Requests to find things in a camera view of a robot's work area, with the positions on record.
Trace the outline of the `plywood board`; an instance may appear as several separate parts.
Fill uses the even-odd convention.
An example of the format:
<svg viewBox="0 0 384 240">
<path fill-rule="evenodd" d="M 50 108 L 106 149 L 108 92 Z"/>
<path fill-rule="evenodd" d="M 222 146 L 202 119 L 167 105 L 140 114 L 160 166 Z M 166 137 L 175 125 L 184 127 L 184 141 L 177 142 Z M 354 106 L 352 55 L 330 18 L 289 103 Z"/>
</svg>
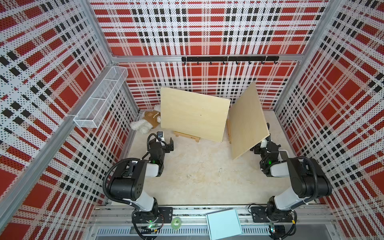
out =
<svg viewBox="0 0 384 240">
<path fill-rule="evenodd" d="M 233 160 L 270 135 L 255 83 L 229 109 L 229 123 Z"/>
<path fill-rule="evenodd" d="M 161 127 L 221 142 L 230 100 L 172 88 L 161 88 Z"/>
</svg>

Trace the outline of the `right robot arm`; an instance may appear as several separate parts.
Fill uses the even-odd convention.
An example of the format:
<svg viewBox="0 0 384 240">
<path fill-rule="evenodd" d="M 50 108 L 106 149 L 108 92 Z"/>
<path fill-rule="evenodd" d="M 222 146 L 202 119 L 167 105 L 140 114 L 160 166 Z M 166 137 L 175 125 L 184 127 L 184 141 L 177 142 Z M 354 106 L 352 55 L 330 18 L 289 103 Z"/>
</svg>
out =
<svg viewBox="0 0 384 240">
<path fill-rule="evenodd" d="M 294 209 L 332 193 L 332 185 L 316 160 L 304 156 L 291 157 L 280 145 L 263 140 L 251 148 L 261 157 L 260 169 L 269 178 L 288 178 L 290 187 L 272 196 L 259 214 L 261 220 L 286 221 Z"/>
</svg>

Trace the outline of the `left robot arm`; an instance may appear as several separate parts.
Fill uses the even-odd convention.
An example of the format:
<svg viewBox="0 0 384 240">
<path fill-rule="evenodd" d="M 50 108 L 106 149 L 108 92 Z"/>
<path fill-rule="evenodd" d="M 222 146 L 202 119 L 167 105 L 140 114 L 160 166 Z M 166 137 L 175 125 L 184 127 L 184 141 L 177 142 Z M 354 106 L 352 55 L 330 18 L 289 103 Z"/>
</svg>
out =
<svg viewBox="0 0 384 240">
<path fill-rule="evenodd" d="M 159 207 L 156 198 L 144 190 L 147 178 L 162 175 L 165 155 L 174 150 L 174 142 L 165 142 L 164 132 L 152 133 L 147 138 L 147 152 L 140 158 L 126 158 L 114 164 L 103 180 L 104 195 L 113 202 L 129 205 L 134 224 L 169 224 L 173 208 Z"/>
</svg>

